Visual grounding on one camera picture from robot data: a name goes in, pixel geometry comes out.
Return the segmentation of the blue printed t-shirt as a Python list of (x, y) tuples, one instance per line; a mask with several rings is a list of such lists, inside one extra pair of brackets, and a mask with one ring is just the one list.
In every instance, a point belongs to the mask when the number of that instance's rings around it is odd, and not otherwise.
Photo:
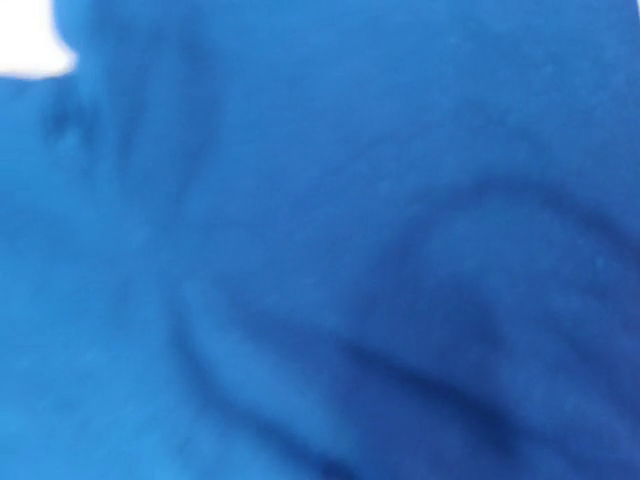
[(635, 479), (633, 1), (58, 1), (1, 79), (5, 479)]

